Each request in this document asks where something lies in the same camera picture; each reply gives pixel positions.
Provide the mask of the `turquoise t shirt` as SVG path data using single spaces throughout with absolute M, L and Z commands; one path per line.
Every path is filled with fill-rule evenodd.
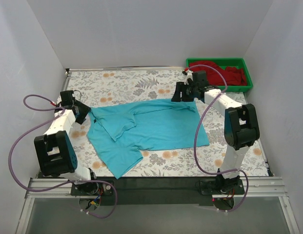
M 142 159 L 142 151 L 208 146 L 195 102 L 155 99 L 91 108 L 87 137 L 119 179 Z

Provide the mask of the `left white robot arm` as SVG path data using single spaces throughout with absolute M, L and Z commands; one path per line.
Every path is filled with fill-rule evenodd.
M 72 126 L 83 124 L 90 108 L 77 100 L 72 90 L 60 92 L 60 98 L 54 113 L 56 119 L 42 136 L 34 139 L 40 171 L 43 176 L 64 177 L 82 184 L 88 195 L 94 195 L 99 189 L 95 174 L 78 163 L 69 139 Z

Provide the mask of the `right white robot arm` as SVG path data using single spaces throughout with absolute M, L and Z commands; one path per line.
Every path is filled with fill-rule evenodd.
M 177 82 L 172 102 L 192 102 L 198 99 L 224 116 L 224 138 L 227 143 L 225 158 L 213 178 L 202 183 L 210 193 L 234 193 L 243 188 L 241 164 L 248 149 L 260 137 L 254 105 L 241 104 L 217 86 L 209 84 L 205 71 L 186 69 L 185 80 Z

